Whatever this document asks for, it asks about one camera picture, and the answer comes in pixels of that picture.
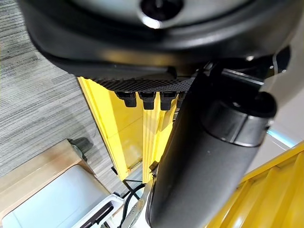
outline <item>yellow rail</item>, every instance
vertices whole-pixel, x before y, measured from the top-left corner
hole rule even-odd
[[[246,175],[206,228],[304,228],[304,143]]]
[[[143,111],[143,157],[142,157],[142,181],[151,180],[150,165],[159,162],[165,150],[168,138],[173,126],[173,115],[177,100],[171,104],[171,110],[161,111],[160,96],[157,94],[154,110]]]
[[[143,158],[143,104],[126,108],[124,101],[101,85],[78,78],[97,127],[121,180]]]

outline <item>yellow bar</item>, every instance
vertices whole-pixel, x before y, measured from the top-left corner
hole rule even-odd
[[[172,120],[177,100],[173,100],[169,111],[161,111],[160,95],[157,93],[154,110],[143,111],[143,156],[142,180],[151,180],[150,166],[154,161],[159,162],[172,130]]]
[[[248,190],[249,190],[251,184],[252,184],[252,183],[251,183],[251,181],[249,181],[249,180],[247,180],[247,181],[243,184],[243,186],[242,186],[240,192],[239,192],[238,195],[237,195],[237,198],[236,198],[235,201],[232,203],[231,208],[229,208],[229,209],[227,210],[227,212],[225,213],[225,216],[224,216],[224,218],[223,218],[222,221],[221,221],[221,223],[222,223],[222,224],[220,225],[221,228],[226,228],[226,227],[228,226],[228,224],[231,222],[232,217],[235,215],[235,213],[236,213],[237,209],[239,208],[241,202],[242,202],[242,201],[244,200],[244,198],[246,197],[246,194],[247,194],[247,192],[248,192]]]
[[[289,210],[291,201],[294,197],[295,190],[298,186],[299,180],[303,179],[304,174],[304,155],[303,153],[298,154],[297,159],[293,166],[292,174],[286,183],[286,189],[284,193],[281,195],[281,198],[278,199],[279,203],[275,209],[275,218],[272,223],[272,228],[279,228],[284,221],[285,215]]]
[[[280,227],[282,228],[302,228],[304,227],[304,175],[297,183],[295,194],[288,208],[285,219]]]
[[[269,170],[270,168],[280,164],[281,162],[286,161],[287,159],[295,156],[296,154],[304,151],[304,142],[299,143],[294,148],[280,154],[278,157],[275,157],[274,159],[270,160],[269,162],[265,163],[264,165],[256,168],[255,170],[251,171],[249,174],[247,174],[241,182],[247,181],[250,178],[253,178],[262,172]]]
[[[277,172],[278,172],[277,167],[271,168],[270,171],[268,172],[267,177],[264,180],[263,187],[261,191],[258,193],[258,198],[256,199],[253,207],[251,208],[250,213],[247,215],[242,227],[251,227],[251,225],[255,222],[256,220],[255,215],[261,209],[260,206],[265,198],[265,194],[267,193],[269,188],[271,188],[271,184],[273,183],[277,175]]]
[[[143,103],[127,108],[113,91],[82,77],[78,78],[97,127],[121,180],[143,155]]]

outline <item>white plastic piece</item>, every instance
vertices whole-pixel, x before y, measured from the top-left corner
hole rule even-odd
[[[88,221],[88,214],[113,201],[114,209],[123,200],[110,193],[98,180],[76,165],[22,203],[2,220],[3,228],[71,228]]]

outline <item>white wall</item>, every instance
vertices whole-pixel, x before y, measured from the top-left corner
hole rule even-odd
[[[292,58],[285,73],[266,81],[264,90],[276,98],[279,111],[270,132],[251,163],[251,171],[304,140],[304,18],[292,47]]]

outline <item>wooden edge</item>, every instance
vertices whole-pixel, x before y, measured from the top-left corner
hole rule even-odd
[[[2,219],[74,165],[93,170],[64,140],[0,178],[0,226]]]

